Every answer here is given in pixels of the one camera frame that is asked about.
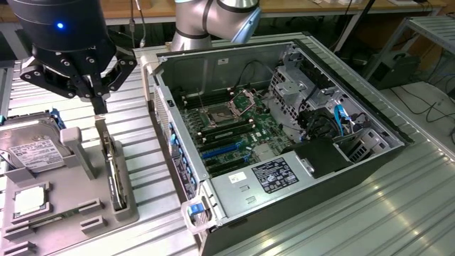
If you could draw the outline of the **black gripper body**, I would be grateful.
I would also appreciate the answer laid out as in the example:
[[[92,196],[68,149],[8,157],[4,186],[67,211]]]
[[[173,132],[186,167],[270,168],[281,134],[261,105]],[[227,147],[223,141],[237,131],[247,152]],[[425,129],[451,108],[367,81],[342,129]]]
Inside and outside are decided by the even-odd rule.
[[[22,77],[46,67],[66,77],[99,77],[116,52],[100,0],[7,0],[32,42],[35,63]]]

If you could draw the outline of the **graphics card with black fan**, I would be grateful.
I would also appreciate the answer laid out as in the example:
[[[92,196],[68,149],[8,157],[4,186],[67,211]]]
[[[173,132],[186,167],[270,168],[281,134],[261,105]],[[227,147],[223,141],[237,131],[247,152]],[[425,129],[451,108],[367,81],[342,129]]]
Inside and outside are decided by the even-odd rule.
[[[107,181],[111,195],[114,210],[120,211],[127,207],[126,195],[123,192],[120,170],[116,162],[116,146],[115,141],[106,125],[106,117],[95,115],[95,127],[100,137],[102,152],[106,161]]]

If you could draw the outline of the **black RAM slot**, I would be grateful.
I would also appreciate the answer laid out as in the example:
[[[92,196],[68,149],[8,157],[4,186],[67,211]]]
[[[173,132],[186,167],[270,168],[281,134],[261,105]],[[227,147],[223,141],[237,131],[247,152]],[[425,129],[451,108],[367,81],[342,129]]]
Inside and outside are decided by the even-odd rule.
[[[201,100],[205,104],[210,102],[226,102],[231,99],[230,92],[217,92],[210,94],[203,94],[202,96],[193,97],[182,97],[182,100],[187,102],[187,104],[195,104]]]
[[[226,131],[229,129],[234,129],[234,128],[238,128],[241,126],[251,125],[251,124],[254,124],[254,120],[245,120],[242,122],[231,123],[231,124],[215,127],[213,129],[209,129],[209,130],[205,130],[205,131],[199,131],[197,134],[199,136],[206,136],[206,135],[209,135],[211,133],[222,132],[222,131]]]
[[[210,106],[218,103],[223,103],[223,102],[210,102],[209,104],[205,104],[205,106]],[[195,104],[187,104],[187,102],[183,102],[183,107],[185,109],[197,109],[201,108],[201,102],[197,102]]]

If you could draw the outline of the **hard disk with blue carrier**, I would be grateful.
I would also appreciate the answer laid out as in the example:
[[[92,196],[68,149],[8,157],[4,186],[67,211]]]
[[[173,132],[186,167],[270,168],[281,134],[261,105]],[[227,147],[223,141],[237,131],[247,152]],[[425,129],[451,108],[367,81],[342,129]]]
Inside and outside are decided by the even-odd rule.
[[[66,128],[58,109],[16,115],[0,115],[0,159],[12,169],[26,167],[38,173],[63,162],[72,151],[60,142]]]

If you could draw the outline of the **CPU socket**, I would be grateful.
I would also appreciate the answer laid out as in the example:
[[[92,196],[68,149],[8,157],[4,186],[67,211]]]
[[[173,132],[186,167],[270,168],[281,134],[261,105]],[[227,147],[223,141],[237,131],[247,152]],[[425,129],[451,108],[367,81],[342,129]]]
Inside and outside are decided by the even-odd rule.
[[[207,116],[210,119],[210,125],[213,126],[219,125],[226,121],[235,120],[231,109],[226,105],[211,107],[209,109]]]

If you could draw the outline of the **metal socket cover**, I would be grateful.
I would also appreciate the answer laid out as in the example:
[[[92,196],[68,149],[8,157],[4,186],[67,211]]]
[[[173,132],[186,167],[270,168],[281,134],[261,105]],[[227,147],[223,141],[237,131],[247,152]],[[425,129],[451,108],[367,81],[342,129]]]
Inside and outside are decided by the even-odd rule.
[[[229,101],[227,106],[237,117],[241,117],[257,105],[255,95],[247,89],[243,89]]]

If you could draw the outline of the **blue expansion slot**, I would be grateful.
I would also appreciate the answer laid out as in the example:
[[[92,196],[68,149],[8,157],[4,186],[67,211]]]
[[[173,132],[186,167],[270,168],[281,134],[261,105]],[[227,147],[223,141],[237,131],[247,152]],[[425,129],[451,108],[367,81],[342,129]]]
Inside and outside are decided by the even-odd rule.
[[[237,150],[239,150],[242,144],[243,144],[242,142],[238,142],[238,143],[234,143],[234,144],[231,144],[231,145],[229,145],[226,147],[215,149],[211,152],[203,153],[202,154],[202,159],[209,159],[211,157],[215,157],[215,156],[219,156],[222,154],[226,154],[226,153],[230,153],[233,151],[237,151]]]

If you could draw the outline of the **grey parts rack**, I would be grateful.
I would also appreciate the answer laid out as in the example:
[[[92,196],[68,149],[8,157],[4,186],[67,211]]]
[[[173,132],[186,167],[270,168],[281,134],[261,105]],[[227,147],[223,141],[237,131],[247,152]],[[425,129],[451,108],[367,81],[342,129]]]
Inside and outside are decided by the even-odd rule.
[[[60,141],[72,155],[38,173],[26,167],[7,171],[4,218],[0,229],[0,256],[50,256],[84,241],[107,234],[139,219],[123,145],[115,141],[126,209],[114,210],[100,143],[82,146],[78,127],[60,131]],[[18,192],[44,187],[46,204],[26,215],[15,213]],[[31,228],[31,222],[79,209],[67,219]]]

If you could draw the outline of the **green motherboard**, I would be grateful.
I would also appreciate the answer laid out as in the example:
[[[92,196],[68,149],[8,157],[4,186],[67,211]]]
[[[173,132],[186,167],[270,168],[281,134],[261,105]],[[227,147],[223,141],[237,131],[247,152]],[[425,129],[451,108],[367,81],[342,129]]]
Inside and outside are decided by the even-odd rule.
[[[221,92],[230,92],[231,99],[237,96],[237,94],[243,89],[233,89],[229,88]],[[254,148],[261,144],[267,143],[274,150],[277,156],[281,155],[282,150],[294,144],[294,138],[285,131],[285,126],[275,120],[274,116],[270,113],[270,108],[265,104],[266,96],[261,95],[255,90],[247,89],[255,95],[257,105],[251,110],[247,111],[241,117],[235,117],[235,120],[226,121],[219,125],[210,125],[210,119],[207,113],[201,111],[201,108],[197,109],[185,109],[183,100],[179,102],[179,111],[182,114],[182,118],[189,129],[190,135],[193,137],[193,141],[198,150],[198,155],[202,159],[202,154],[214,151],[222,147],[226,147],[234,143],[242,142],[239,150],[233,151],[230,153],[222,154],[219,156],[211,157],[209,159],[202,159],[202,163],[206,167],[206,170],[213,178],[227,174],[249,165],[257,164],[262,162],[258,156],[254,153]],[[218,103],[210,106],[206,106],[207,112],[211,107],[226,105],[229,106],[229,101],[223,103]],[[215,127],[242,122],[245,120],[254,120],[254,124],[245,125],[241,127],[253,127],[254,130],[249,133],[238,135],[231,138],[222,139],[213,143],[203,143],[202,138],[197,133],[199,131],[205,131],[213,129]],[[241,166],[238,169],[226,170],[222,172],[210,172],[209,168],[226,163],[227,161],[235,160],[243,156],[249,156],[249,163]]]

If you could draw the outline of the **silver CPU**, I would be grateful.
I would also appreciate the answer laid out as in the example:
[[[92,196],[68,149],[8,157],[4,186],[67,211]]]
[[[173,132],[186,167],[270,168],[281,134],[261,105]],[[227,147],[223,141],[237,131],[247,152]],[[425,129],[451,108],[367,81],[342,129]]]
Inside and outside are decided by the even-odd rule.
[[[44,187],[28,188],[15,195],[15,213],[26,215],[32,211],[38,211],[46,204]]]

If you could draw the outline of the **grey power supply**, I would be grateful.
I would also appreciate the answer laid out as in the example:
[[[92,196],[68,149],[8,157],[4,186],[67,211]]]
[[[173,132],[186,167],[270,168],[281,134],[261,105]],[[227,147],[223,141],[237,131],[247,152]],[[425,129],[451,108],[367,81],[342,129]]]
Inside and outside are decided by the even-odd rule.
[[[233,222],[318,183],[310,161],[294,151],[211,179],[213,191]]]

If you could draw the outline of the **wooden desk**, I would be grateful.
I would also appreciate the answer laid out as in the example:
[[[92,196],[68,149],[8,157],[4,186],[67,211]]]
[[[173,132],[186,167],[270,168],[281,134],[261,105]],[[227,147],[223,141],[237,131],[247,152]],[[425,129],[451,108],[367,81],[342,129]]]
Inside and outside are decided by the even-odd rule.
[[[177,14],[175,0],[139,0],[142,10],[131,11],[130,0],[102,0],[102,8],[108,25],[126,25],[131,16],[137,23],[141,23],[141,15],[146,22],[162,23],[174,22]],[[261,0],[262,16],[265,18],[290,17],[290,16],[315,16],[357,14],[366,8],[366,2],[351,6],[339,3],[322,2],[317,4],[311,0]],[[405,12],[433,12],[438,13],[447,6],[446,0],[429,0],[427,4],[395,5],[389,0],[375,0],[370,9],[370,14],[377,13],[405,13]],[[0,6],[0,30],[11,27],[19,28],[19,20],[8,5]]]

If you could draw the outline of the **silver disk bay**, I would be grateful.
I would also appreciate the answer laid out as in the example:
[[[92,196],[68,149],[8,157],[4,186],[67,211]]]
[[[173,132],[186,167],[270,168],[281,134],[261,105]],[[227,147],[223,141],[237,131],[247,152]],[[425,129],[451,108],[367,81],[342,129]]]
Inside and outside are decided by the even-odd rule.
[[[390,144],[371,129],[361,129],[358,132],[339,137],[335,140],[342,152],[353,163],[358,163],[371,156],[390,150]]]

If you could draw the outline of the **black box on floor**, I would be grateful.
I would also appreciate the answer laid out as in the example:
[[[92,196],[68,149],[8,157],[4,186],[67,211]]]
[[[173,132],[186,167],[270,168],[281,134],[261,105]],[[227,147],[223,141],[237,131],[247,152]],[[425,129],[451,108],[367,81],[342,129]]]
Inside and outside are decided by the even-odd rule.
[[[370,78],[378,90],[391,89],[407,84],[411,75],[421,65],[419,56],[405,51],[393,51],[385,57]]]

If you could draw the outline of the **metal slat shelf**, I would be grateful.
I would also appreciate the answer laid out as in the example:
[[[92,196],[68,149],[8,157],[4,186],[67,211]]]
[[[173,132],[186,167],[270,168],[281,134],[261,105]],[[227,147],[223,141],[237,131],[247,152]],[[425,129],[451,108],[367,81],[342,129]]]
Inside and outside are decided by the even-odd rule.
[[[441,16],[405,18],[395,29],[379,54],[366,66],[363,78],[369,80],[383,61],[386,54],[391,51],[406,29],[411,29],[417,36],[423,35],[445,50],[455,55],[455,13]]]

